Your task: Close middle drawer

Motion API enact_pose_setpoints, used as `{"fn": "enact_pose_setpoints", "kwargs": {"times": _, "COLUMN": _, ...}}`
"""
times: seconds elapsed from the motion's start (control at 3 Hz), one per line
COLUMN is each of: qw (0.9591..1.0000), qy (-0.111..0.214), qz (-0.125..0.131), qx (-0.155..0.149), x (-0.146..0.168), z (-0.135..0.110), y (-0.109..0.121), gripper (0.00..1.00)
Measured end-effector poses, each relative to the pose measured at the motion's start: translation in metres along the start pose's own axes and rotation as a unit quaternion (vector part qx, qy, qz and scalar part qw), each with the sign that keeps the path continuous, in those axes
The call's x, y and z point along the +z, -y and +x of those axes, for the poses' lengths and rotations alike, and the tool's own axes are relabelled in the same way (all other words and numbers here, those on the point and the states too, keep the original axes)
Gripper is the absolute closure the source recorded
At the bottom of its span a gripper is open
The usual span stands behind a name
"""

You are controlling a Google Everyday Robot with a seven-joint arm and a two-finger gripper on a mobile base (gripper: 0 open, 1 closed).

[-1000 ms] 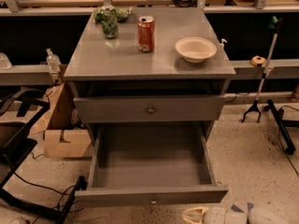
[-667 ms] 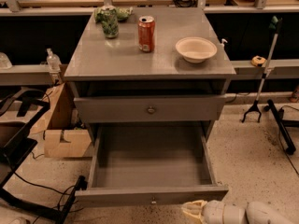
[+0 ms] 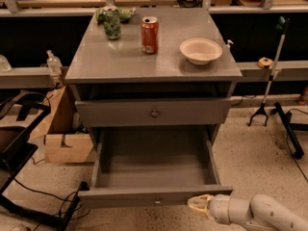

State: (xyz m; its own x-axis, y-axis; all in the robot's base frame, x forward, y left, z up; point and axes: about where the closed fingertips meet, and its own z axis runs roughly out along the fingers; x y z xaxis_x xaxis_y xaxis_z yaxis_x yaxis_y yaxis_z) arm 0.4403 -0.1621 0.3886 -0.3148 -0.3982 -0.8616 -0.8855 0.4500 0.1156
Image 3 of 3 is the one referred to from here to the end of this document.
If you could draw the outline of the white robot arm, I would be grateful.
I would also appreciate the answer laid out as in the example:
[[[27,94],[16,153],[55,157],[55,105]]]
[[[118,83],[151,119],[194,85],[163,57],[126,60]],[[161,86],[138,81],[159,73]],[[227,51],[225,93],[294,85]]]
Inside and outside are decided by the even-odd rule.
[[[308,231],[307,220],[263,194],[250,200],[204,194],[190,198],[188,206],[203,218],[218,224],[237,224],[246,231]]]

